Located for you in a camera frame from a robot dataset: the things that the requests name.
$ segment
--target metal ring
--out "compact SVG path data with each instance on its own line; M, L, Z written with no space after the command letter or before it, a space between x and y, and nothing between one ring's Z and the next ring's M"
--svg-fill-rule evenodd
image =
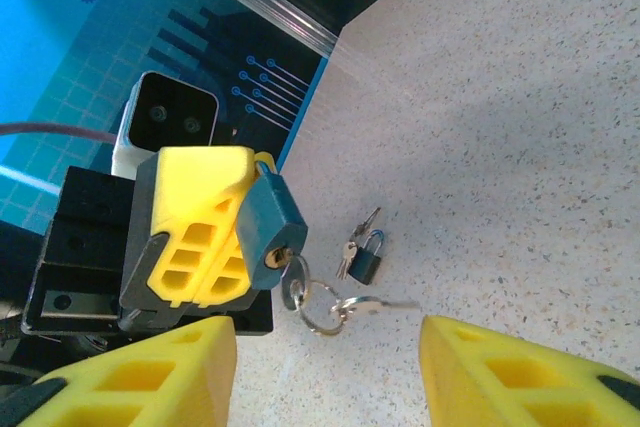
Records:
M319 285L320 287L328 291L331 295L333 295L336 298L336 303L339 303L342 300L340 298L340 294L338 294L338 292L336 292L334 288L331 287L330 285L325 284L324 282L321 282L319 280L310 280L309 283ZM297 295L293 296L293 301L296 304L296 309L297 309L297 312L300 314L300 318L305 323L305 325L309 327L309 330L311 330L311 332L313 332L314 334L333 337L338 335L340 332L342 332L342 329L344 328L344 324L347 321L346 315L340 313L340 323L336 327L333 327L331 329L325 329L324 327L316 324L313 320L311 320L307 316L307 314L303 310L304 300L300 300L300 296L297 296Z
M295 300L293 300L296 297L300 297L298 300L300 301L300 304L304 306L307 299L311 296L311 272L309 271L307 259L300 254L294 255L287 264L287 267L283 270L280 281L282 300L285 307L289 310L297 310L297 304L295 303ZM298 288L302 290L301 292L298 290L294 292L294 283L302 284L298 286Z

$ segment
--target speckled white surface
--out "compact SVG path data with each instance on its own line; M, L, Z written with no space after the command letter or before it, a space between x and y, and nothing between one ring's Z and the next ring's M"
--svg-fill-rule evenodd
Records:
M316 277L423 313L239 339L231 426L429 425L423 314L640 376L640 0L381 0L343 32L284 172ZM373 207L377 285L337 282Z

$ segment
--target blue padlock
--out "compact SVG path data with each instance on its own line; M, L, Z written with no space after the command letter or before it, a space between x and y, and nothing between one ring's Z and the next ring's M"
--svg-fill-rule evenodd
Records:
M236 218L236 234L251 288L271 290L282 269L302 252L309 228L281 175L256 162L260 177L249 189Z

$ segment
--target padlock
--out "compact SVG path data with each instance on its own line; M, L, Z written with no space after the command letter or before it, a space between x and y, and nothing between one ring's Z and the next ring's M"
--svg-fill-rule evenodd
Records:
M236 234L251 288L271 290L282 269L299 255L309 228L282 176L256 162L260 176L249 189L236 218Z
M378 244L372 249L371 242L374 239L378 239ZM380 267L382 259L378 255L378 252L380 252L383 243L384 233L381 230L371 231L362 246L358 247L358 251L349 267L349 275L361 284L371 284L378 271L378 267Z

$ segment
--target grid pattern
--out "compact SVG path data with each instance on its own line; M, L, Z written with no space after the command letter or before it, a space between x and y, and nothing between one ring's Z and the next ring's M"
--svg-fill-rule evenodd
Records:
M168 22L171 9L195 17L202 7L219 14L246 10L235 0L98 0L29 119L110 130L143 72L176 75L146 56L152 44L195 68L194 59L156 36ZM191 32L176 33L204 47L199 45L202 39ZM99 147L95 142L60 135L21 135L2 163L62 185L67 168L89 166ZM43 233L56 206L57 197L0 176L2 220Z

